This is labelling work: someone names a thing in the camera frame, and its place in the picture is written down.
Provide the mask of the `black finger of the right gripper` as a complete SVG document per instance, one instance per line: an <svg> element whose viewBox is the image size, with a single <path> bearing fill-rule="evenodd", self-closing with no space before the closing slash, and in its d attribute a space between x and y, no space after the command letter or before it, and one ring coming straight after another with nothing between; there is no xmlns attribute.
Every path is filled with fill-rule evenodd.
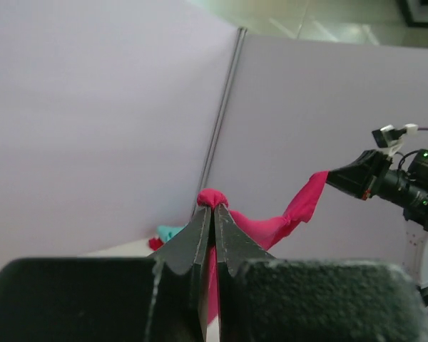
<svg viewBox="0 0 428 342"><path fill-rule="evenodd" d="M384 154L379 150L365 150L348 165L329 171L329 178L367 178L384 161Z"/></svg>
<svg viewBox="0 0 428 342"><path fill-rule="evenodd" d="M372 179L372 175L330 172L326 183L351 197L366 200Z"/></svg>

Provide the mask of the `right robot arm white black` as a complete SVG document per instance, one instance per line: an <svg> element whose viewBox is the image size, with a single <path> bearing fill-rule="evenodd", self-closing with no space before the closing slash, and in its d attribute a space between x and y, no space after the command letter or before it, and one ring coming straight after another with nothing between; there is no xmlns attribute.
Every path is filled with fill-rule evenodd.
<svg viewBox="0 0 428 342"><path fill-rule="evenodd" d="M326 183L351 197L377 196L403 209L403 267L428 306L428 150L407 153L394 170L391 165L390 156L366 150L349 165L328 172Z"/></svg>

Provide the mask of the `pink t shirt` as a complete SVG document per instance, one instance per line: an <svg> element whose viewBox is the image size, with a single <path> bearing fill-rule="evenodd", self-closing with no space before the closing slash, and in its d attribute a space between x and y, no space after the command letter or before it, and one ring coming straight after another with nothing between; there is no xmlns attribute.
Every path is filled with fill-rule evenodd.
<svg viewBox="0 0 428 342"><path fill-rule="evenodd" d="M328 172L316 172L295 195L284 213L264 220L253 220L236 210L229 213L236 225L264 250L269 250L292 233L299 223L311 220L324 190ZM218 275L215 248L210 249L208 282L208 318L211 323L218 315Z"/></svg>

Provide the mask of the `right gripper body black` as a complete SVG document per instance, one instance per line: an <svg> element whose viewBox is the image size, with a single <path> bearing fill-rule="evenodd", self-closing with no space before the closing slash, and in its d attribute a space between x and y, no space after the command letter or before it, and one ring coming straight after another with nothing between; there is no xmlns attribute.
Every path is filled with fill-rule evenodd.
<svg viewBox="0 0 428 342"><path fill-rule="evenodd" d="M415 180L403 170L383 169L377 177L373 177L365 198L378 196L402 208L417 207L417 191Z"/></svg>

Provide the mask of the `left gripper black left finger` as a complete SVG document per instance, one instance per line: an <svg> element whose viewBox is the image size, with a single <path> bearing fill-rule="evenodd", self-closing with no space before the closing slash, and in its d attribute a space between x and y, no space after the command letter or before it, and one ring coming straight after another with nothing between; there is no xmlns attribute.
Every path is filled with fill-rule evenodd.
<svg viewBox="0 0 428 342"><path fill-rule="evenodd" d="M204 341L212 211L147 257L39 257L0 271L0 341Z"/></svg>

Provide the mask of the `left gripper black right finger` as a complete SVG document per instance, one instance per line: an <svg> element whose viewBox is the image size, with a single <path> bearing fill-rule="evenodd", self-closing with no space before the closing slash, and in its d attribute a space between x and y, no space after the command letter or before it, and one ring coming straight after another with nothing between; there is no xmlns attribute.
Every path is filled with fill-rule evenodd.
<svg viewBox="0 0 428 342"><path fill-rule="evenodd" d="M428 341L412 280L377 260L285 260L213 212L222 341Z"/></svg>

